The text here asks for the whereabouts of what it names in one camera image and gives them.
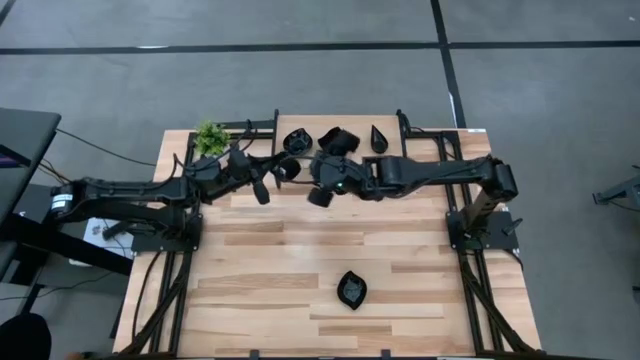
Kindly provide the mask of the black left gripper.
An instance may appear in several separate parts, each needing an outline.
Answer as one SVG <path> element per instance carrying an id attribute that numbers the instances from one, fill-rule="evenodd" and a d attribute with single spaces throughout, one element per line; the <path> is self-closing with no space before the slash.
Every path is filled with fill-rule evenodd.
<path id="1" fill-rule="evenodd" d="M 274 155 L 264 157 L 254 157 L 240 150 L 232 150 L 227 159 L 226 171 L 229 181 L 237 186 L 262 183 L 265 175 L 280 162 L 289 157 L 286 151 L 278 152 Z M 275 186 L 281 189 L 281 169 L 275 168 L 271 171 L 274 177 Z"/>

